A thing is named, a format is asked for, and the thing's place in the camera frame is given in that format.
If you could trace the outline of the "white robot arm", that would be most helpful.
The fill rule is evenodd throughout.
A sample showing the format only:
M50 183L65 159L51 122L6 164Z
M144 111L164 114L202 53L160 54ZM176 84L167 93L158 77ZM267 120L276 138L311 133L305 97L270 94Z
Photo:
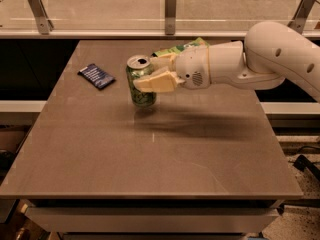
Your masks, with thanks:
M151 60L154 71L133 81L141 92L205 89L228 84L268 90L289 80L320 102L320 47L295 30L261 22L243 41L191 46Z

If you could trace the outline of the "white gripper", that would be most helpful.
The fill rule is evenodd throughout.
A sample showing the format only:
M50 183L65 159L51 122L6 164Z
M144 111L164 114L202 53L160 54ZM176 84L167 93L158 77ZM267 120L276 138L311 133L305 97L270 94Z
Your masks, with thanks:
M179 85L195 90L205 89L210 85L209 49L207 46L189 47L178 56L168 53L160 57L151 57L154 71L150 75L133 81L141 92L173 92Z

